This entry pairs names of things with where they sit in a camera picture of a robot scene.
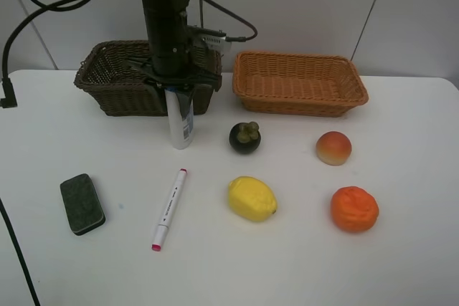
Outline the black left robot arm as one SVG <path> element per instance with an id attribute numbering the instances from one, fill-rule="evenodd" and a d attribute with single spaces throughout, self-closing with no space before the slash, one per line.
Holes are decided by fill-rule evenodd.
<path id="1" fill-rule="evenodd" d="M 90 0 L 40 4 L 38 13 L 78 9 Z M 222 85 L 219 52 L 209 43 L 220 32 L 187 23 L 189 0 L 142 0 L 148 38 L 96 45 L 83 61 L 75 86 L 91 95 L 109 116 L 165 116 L 166 93 L 180 110 L 207 111 Z"/>

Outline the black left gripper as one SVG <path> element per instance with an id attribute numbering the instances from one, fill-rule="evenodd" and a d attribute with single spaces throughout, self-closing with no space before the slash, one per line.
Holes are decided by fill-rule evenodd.
<path id="1" fill-rule="evenodd" d="M 201 85 L 219 91 L 222 86 L 220 75 L 210 72 L 195 64 L 186 64 L 177 72 L 164 74 L 153 68 L 150 58 L 130 57 L 126 64 L 133 70 L 144 74 L 143 83 L 156 88 L 176 88 L 176 98 L 179 102 L 181 118 L 185 120 L 193 114 L 192 103 L 195 86 Z"/>

